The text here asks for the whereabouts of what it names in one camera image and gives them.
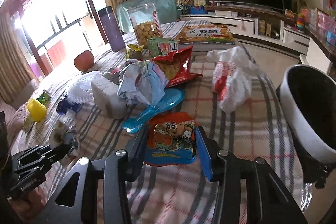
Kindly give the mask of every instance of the tiled floor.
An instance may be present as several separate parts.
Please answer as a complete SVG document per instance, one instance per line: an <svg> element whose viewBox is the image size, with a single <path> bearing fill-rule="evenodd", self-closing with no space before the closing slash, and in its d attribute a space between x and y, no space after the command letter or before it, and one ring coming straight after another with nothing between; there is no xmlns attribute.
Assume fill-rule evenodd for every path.
<svg viewBox="0 0 336 224"><path fill-rule="evenodd" d="M277 87L281 83L286 69L291 65L297 64L299 61L297 58L287 56L280 52L245 43L243 44L260 66L261 70L272 80L274 87ZM327 179L324 189L316 189L314 186L312 188L312 200L304 214L309 224L317 224L336 198L336 171Z"/></svg>

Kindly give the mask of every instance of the blue gripper pad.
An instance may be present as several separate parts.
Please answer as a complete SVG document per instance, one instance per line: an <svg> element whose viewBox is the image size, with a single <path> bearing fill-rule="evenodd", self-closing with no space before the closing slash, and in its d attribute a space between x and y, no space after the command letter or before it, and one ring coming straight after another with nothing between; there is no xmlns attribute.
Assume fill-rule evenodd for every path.
<svg viewBox="0 0 336 224"><path fill-rule="evenodd" d="M208 138L205 135L203 127L198 126L195 128L195 139L196 139L197 154L201 162L203 174L208 178L209 181L211 181L213 177L213 171L211 168L211 157L207 149L207 146L204 142L207 141Z"/></svg>

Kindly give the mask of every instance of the cartoon glove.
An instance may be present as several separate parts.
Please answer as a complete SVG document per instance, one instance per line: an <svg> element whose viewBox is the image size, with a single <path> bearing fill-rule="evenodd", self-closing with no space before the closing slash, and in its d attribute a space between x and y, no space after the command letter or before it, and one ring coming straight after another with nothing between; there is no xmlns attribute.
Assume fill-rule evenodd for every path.
<svg viewBox="0 0 336 224"><path fill-rule="evenodd" d="M189 131L184 131L184 132L183 132L183 137L190 139L190 138L191 138L191 132L189 132Z"/></svg>

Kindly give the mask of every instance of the checkered cloth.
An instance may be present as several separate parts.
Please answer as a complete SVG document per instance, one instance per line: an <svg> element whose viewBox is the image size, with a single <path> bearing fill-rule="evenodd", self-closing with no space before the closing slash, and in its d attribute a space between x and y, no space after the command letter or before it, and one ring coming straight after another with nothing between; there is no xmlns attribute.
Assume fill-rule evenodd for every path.
<svg viewBox="0 0 336 224"><path fill-rule="evenodd" d="M184 21L162 25L164 37L175 38L185 25L204 25L207 21ZM126 43L135 43L134 33L123 36ZM125 51L113 53L108 45L95 56L90 69L106 71L125 61ZM67 83L78 75L72 64L57 68L41 82L33 97L47 89L52 96L44 122L37 123L32 132L19 133L12 153L33 145L48 144L48 137L57 120L75 124L81 139L81 156L91 160L106 157L122 149L133 138L121 128L123 120L112 120L92 103L84 104L76 117L69 113L60 116L55 109ZM276 92L269 78L260 74L252 81L252 97L235 112L224 113L218 107L219 97L211 92L214 63L207 63L204 56L193 56L192 72L202 73L183 85L185 99L173 109L187 112L200 123L208 137L223 149L242 159L263 157L275 170L295 200L300 204L303 188L302 169L294 150ZM134 109L132 115L139 113ZM39 188L45 200L51 196L69 168L55 163L47 173L47 180ZM133 223L210 223L214 211L217 183L204 177L197 159L190 165L152 167L144 165L134 183L127 182L127 196ZM246 185L241 184L241 219L246 223ZM99 220L102 222L101 210Z"/></svg>

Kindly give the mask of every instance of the purple thermos bottle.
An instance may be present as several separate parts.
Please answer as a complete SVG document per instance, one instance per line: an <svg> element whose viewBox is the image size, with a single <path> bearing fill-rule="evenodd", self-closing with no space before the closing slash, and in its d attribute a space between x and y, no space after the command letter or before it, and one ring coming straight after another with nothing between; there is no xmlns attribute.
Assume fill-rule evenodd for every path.
<svg viewBox="0 0 336 224"><path fill-rule="evenodd" d="M107 36L107 40L111 45L112 51L117 52L120 51L122 48L125 48L126 45L123 36L121 35L112 7L107 6L99 10L98 15Z"/></svg>

